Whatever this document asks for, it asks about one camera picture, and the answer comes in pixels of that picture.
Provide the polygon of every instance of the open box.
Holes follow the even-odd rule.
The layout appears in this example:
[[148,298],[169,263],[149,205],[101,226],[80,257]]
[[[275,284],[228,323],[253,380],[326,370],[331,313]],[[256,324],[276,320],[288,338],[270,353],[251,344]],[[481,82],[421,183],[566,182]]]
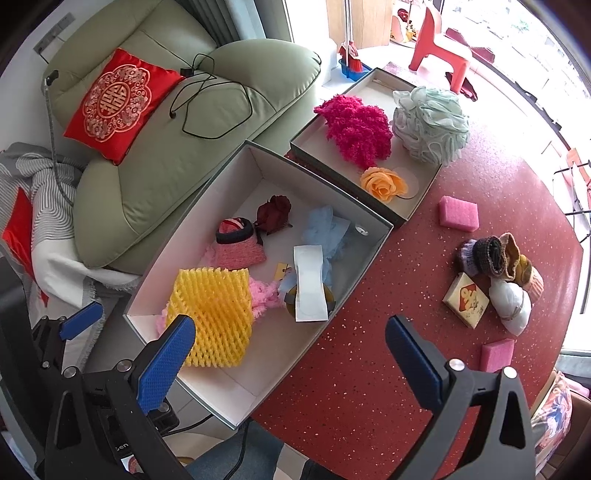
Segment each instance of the open box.
[[[270,282],[278,262],[293,264],[293,247],[301,244],[309,212],[331,205],[335,216],[351,221],[340,260],[332,261],[336,308],[329,321],[334,317],[384,244],[392,224],[314,173],[247,141],[188,208],[131,300],[125,317],[144,342],[157,338],[156,321],[179,269],[199,266],[220,221],[237,216],[254,220],[258,206],[275,194],[289,198],[293,227],[264,237],[267,261],[251,267],[249,273]],[[269,309],[253,325],[250,345],[239,367],[183,367],[177,381],[235,429],[289,373],[327,325],[296,323],[287,309]]]
[[[352,95],[363,100],[364,105],[376,105],[386,113],[390,121],[394,117],[396,104],[392,92],[395,90],[412,91],[414,85],[402,80],[382,69],[374,69],[363,79],[352,85],[344,95]],[[402,141],[392,138],[392,153],[386,160],[376,161],[378,167],[410,172],[418,181],[418,193],[411,199],[394,197],[389,203],[382,203],[361,188],[360,177],[363,173],[357,165],[345,161],[334,140],[327,140],[328,127],[320,115],[315,116],[291,140],[291,150],[305,165],[319,171],[324,178],[339,186],[344,191],[358,198],[374,212],[400,226],[410,219],[431,184],[435,180],[441,166],[413,160],[402,146]]]

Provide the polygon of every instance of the sofa cushion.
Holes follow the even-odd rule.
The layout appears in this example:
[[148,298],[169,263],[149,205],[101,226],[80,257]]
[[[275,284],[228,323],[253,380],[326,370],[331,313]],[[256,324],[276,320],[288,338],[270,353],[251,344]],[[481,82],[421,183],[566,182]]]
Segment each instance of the sofa cushion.
[[154,109],[183,80],[117,48],[70,120],[64,137],[98,150],[115,165]]

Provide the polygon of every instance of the pink sponge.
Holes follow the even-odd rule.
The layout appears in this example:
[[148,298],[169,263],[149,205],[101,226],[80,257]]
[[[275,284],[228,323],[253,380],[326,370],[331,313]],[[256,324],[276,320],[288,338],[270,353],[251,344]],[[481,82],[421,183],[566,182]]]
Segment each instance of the pink sponge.
[[478,230],[478,205],[444,195],[439,200],[439,225],[466,232]]
[[511,338],[482,345],[480,370],[483,372],[496,372],[511,365],[514,347],[515,340]]

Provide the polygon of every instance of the jeans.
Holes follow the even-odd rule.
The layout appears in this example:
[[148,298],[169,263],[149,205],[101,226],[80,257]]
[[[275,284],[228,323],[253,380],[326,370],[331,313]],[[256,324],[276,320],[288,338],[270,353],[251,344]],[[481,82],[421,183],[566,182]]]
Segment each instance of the jeans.
[[[239,468],[227,477],[239,462],[242,445],[244,457]],[[283,442],[255,421],[243,424],[237,434],[218,443],[197,460],[187,465],[195,480],[273,480]],[[312,460],[308,460],[300,480],[344,480]]]

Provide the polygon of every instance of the white paper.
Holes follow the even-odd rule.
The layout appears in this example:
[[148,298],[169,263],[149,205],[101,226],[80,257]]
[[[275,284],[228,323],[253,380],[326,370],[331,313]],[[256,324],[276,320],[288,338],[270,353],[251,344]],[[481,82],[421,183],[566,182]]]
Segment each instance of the white paper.
[[297,294],[295,295],[296,322],[322,322],[329,319],[322,283],[322,246],[294,247]]

